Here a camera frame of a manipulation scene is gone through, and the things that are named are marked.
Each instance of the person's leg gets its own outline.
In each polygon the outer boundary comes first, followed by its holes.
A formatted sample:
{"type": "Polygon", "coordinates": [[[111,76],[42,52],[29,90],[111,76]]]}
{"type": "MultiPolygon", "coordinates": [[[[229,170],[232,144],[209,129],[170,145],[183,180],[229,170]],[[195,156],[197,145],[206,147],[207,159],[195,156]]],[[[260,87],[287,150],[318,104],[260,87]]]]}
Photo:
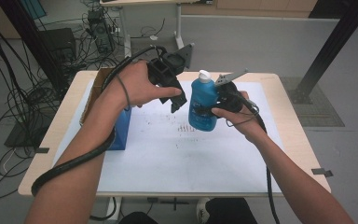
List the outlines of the person's leg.
{"type": "Polygon", "coordinates": [[[143,212],[133,212],[121,219],[118,224],[158,224],[143,212]]]}
{"type": "Polygon", "coordinates": [[[209,218],[206,224],[257,223],[248,203],[243,198],[215,198],[205,205],[209,218]]]}

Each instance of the blue liquid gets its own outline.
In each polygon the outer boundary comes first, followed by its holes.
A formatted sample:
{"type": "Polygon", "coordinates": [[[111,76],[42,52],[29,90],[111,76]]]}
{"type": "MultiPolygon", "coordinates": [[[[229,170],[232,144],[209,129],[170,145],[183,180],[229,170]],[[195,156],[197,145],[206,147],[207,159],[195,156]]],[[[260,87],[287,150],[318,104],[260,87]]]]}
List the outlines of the blue liquid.
{"type": "Polygon", "coordinates": [[[196,79],[191,83],[191,89],[192,93],[188,111],[188,122],[195,129],[210,132],[216,126],[217,117],[199,115],[194,108],[216,104],[218,95],[214,82],[210,80],[208,83],[202,83],[199,79],[196,79]]]}

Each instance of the table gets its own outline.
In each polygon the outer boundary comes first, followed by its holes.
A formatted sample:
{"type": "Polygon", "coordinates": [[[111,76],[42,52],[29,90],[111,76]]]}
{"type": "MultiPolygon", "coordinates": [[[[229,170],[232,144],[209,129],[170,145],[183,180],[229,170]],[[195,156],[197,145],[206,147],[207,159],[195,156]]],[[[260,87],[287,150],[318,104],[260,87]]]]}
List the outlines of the table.
{"type": "MultiPolygon", "coordinates": [[[[85,90],[89,83],[95,78],[97,71],[81,71],[77,73],[70,89],[68,90],[62,105],[52,121],[48,132],[42,141],[41,147],[48,147],[46,154],[36,154],[25,177],[19,186],[21,195],[31,195],[31,186],[34,181],[52,167],[55,154],[65,136],[67,129],[74,117],[77,107],[84,97],[85,90]]],[[[216,80],[220,73],[212,73],[213,80],[216,80]]],[[[184,72],[178,78],[181,82],[194,80],[197,72],[184,72]]],[[[285,153],[307,174],[318,181],[325,189],[331,191],[324,175],[314,175],[311,169],[320,168],[310,143],[305,135],[296,113],[287,97],[282,83],[277,75],[250,73],[237,79],[239,82],[260,83],[268,105],[275,120],[276,128],[282,139],[285,153]]],[[[98,196],[267,196],[267,193],[255,194],[249,192],[109,192],[103,190],[97,192],[98,196]]]]}
{"type": "Polygon", "coordinates": [[[181,35],[181,14],[182,3],[196,2],[197,0],[116,0],[110,2],[101,1],[102,7],[117,7],[124,35],[124,56],[131,56],[131,37],[128,35],[125,6],[155,5],[155,4],[176,4],[176,31],[174,32],[176,44],[181,49],[184,44],[181,35]]]}

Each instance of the bottle cap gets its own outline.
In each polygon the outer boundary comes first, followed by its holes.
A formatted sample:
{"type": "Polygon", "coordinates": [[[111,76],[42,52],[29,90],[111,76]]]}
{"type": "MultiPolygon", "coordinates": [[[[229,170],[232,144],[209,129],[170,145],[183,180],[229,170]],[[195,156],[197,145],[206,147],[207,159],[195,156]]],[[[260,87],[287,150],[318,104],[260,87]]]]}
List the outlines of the bottle cap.
{"type": "Polygon", "coordinates": [[[201,83],[208,83],[211,80],[211,74],[205,70],[200,70],[199,79],[201,83]]]}

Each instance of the bottle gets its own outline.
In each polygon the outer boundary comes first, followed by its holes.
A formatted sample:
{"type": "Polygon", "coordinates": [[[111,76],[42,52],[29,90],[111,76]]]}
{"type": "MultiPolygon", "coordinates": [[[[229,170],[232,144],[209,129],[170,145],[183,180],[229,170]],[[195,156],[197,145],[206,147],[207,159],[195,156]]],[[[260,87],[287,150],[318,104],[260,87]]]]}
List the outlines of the bottle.
{"type": "Polygon", "coordinates": [[[191,100],[188,111],[188,122],[195,129],[210,132],[216,126],[217,117],[207,114],[197,114],[195,108],[211,106],[217,103],[217,92],[211,74],[200,70],[199,78],[191,83],[191,100]]]}

